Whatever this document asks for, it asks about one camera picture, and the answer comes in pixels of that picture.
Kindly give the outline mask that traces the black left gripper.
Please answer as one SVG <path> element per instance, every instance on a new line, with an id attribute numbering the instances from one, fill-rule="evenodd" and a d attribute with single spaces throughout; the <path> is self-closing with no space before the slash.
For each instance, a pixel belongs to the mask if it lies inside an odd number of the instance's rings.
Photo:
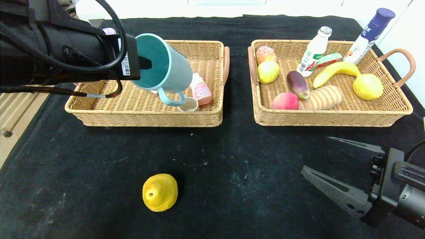
<path id="1" fill-rule="evenodd" d="M 137 55 L 137 46 L 134 36 L 126 35 L 126 55 L 117 65 L 108 70 L 97 73 L 82 73 L 82 82 L 97 82 L 100 80 L 139 80 L 141 70 L 152 68 L 150 59 Z M 82 59 L 83 67 L 100 67 L 115 60 L 123 45 L 121 36 L 115 34 L 96 34 L 82 32 Z"/>

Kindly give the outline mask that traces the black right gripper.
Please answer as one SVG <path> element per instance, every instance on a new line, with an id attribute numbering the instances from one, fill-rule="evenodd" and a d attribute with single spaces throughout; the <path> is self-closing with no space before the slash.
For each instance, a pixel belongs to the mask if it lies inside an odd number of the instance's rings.
<path id="1" fill-rule="evenodd" d="M 377 145 L 334 136 L 328 136 L 326 142 L 330 156 L 350 162 L 369 163 L 385 157 Z M 370 195 L 306 165 L 301 173 L 346 213 L 361 217 L 370 227 L 378 227 L 393 214 L 424 230 L 424 168 L 406 162 L 404 156 L 404 152 L 390 148 L 381 178 Z"/>

